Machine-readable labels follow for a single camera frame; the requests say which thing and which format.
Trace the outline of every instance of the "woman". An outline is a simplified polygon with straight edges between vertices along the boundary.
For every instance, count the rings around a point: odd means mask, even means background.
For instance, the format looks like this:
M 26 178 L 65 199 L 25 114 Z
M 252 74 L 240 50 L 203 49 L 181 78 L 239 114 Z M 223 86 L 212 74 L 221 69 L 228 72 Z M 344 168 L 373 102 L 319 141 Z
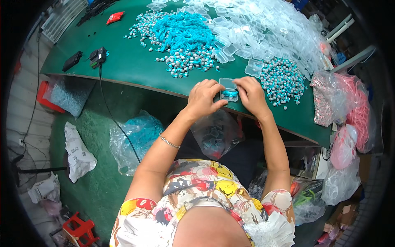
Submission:
M 225 88 L 206 79 L 191 90 L 188 105 L 136 169 L 112 230 L 111 246 L 294 244 L 290 169 L 284 143 L 261 85 L 253 77 L 233 82 L 243 105 L 262 129 L 268 169 L 262 201 L 251 198 L 244 187 L 251 181 L 259 158 L 253 147 L 259 145 L 246 148 L 247 141 L 239 143 L 222 157 L 231 158 L 215 162 L 196 154 L 201 153 L 196 141 L 192 145 L 191 138 L 183 142 L 195 121 L 227 104 L 226 100 L 213 103 L 214 96 Z M 197 147 L 195 153 L 188 152 L 193 147 Z

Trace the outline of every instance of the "small plastic case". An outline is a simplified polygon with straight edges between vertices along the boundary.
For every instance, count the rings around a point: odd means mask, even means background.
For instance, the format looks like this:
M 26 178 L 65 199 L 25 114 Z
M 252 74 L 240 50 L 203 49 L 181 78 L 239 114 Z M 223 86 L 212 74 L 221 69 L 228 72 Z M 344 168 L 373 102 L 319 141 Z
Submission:
M 231 96 L 229 97 L 229 96 L 224 95 L 223 91 L 220 91 L 220 99 L 221 100 L 227 100 L 228 102 L 229 101 L 236 102 L 239 99 L 238 92 L 236 91 L 237 86 L 236 86 L 236 84 L 233 83 L 233 80 L 234 79 L 231 79 L 231 78 L 222 78 L 222 77 L 220 78 L 219 83 L 225 87 L 226 91 L 236 93 L 235 97 L 231 97 Z

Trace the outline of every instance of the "bag of blue cords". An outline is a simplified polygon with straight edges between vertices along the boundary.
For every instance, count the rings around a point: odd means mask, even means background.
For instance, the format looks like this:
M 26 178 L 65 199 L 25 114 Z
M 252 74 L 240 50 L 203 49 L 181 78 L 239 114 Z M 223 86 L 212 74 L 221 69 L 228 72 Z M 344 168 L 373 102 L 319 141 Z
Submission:
M 95 85 L 91 79 L 52 75 L 43 98 L 79 117 Z
M 159 133 L 163 132 L 162 123 L 144 110 L 119 126 L 128 135 L 140 161 L 159 137 Z M 119 173 L 133 176 L 139 161 L 128 139 L 115 124 L 110 126 L 110 150 L 118 163 Z

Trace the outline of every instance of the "green item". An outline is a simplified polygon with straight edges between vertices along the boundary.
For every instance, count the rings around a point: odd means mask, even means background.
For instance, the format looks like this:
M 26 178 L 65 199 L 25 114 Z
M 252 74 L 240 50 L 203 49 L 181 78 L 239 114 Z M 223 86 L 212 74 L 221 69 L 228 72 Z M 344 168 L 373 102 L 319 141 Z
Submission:
M 81 77 L 98 79 L 98 69 L 92 69 L 88 62 L 80 62 L 73 66 L 67 73 L 62 71 L 64 61 L 76 50 L 83 52 L 85 59 L 98 47 L 106 47 L 111 50 L 111 57 L 103 63 L 102 76 L 104 81 L 119 82 L 131 86 L 142 87 L 166 94 L 176 95 L 186 98 L 193 86 L 204 79 L 214 79 L 219 81 L 220 77 L 241 78 L 246 76 L 244 68 L 248 60 L 235 56 L 235 60 L 220 65 L 220 72 L 209 70 L 205 73 L 190 73 L 188 77 L 175 79 L 169 76 L 165 70 L 166 65 L 160 62 L 153 62 L 159 56 L 156 52 L 149 52 L 143 49 L 139 39 L 124 39 L 122 36 L 130 28 L 130 25 L 137 23 L 136 16 L 149 10 L 146 7 L 151 3 L 149 0 L 143 1 L 119 1 L 104 11 L 103 15 L 97 15 L 81 26 L 75 26 L 84 14 L 81 13 L 70 24 L 57 44 L 51 49 L 41 68 L 43 74 L 75 75 Z M 163 11 L 176 11 L 177 8 L 185 6 L 181 1 L 167 2 Z M 107 16 L 111 13 L 125 11 L 122 21 L 106 26 Z M 215 18 L 216 12 L 210 8 L 208 14 Z M 244 108 L 241 100 L 229 102 L 226 106 L 231 112 L 250 117 L 251 114 Z M 314 124 L 314 103 L 312 90 L 305 91 L 303 101 L 300 104 L 288 106 L 287 111 L 282 107 L 271 107 L 276 124 L 283 130 L 298 136 L 304 137 L 319 145 L 329 148 L 330 127 L 323 127 Z

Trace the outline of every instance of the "woman's left hand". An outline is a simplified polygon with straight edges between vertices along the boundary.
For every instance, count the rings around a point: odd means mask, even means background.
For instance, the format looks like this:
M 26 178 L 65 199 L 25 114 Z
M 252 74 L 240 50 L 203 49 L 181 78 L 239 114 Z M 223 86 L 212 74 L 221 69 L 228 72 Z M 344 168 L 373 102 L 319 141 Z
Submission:
M 210 115 L 226 105 L 226 100 L 213 102 L 214 96 L 225 87 L 215 80 L 205 79 L 197 83 L 191 90 L 188 98 L 188 105 L 184 108 L 194 121 L 201 117 Z

